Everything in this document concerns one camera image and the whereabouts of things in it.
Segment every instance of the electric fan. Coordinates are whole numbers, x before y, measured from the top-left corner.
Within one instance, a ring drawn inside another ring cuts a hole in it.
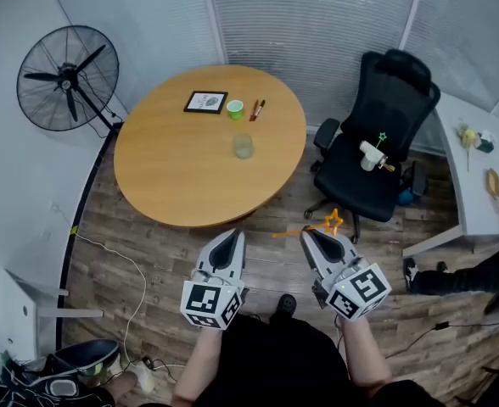
[[[67,131],[107,108],[119,74],[114,46],[100,31],[69,25],[48,33],[25,56],[18,74],[21,110],[35,125]]]

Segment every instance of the chair backrest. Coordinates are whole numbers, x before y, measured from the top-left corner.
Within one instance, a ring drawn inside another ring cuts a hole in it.
[[[410,53],[365,53],[359,92],[342,132],[357,143],[366,140],[374,146],[380,133],[385,133],[387,138],[378,149],[391,162],[404,161],[419,127],[439,99],[440,89],[430,80],[429,68]]]

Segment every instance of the round wooden table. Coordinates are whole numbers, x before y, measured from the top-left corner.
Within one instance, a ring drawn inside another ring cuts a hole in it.
[[[220,114],[183,109],[193,91],[228,92]],[[255,100],[266,104],[249,122]],[[232,120],[227,103],[244,102]],[[254,155],[239,159],[233,137],[247,133]],[[141,213],[173,226],[210,226],[264,204],[289,179],[306,143],[299,100],[276,77],[240,65],[205,66],[156,87],[131,112],[115,145],[118,185]]]

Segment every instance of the white desk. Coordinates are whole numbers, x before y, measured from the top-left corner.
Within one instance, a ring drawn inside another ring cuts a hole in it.
[[[499,176],[499,118],[445,93],[436,105],[436,113],[455,187],[459,224],[405,248],[402,256],[418,254],[462,236],[499,236],[499,200],[490,196],[485,187],[488,169],[494,169]],[[495,138],[491,153],[470,148],[469,167],[467,151],[457,135],[457,128],[462,123],[477,132],[488,130]]]

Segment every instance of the picture frame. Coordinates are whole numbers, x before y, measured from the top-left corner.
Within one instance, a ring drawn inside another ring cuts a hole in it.
[[[193,91],[184,112],[219,114],[227,100],[228,92]]]

